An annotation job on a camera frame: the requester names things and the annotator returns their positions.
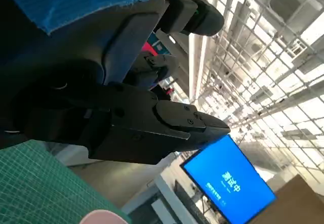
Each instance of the green cutting mat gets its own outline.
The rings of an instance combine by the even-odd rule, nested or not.
[[[106,209],[130,219],[36,141],[0,151],[0,223],[77,224]]]

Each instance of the computer monitor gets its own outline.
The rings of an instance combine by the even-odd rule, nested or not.
[[[232,224],[247,223],[276,199],[229,135],[198,151],[181,167]]]

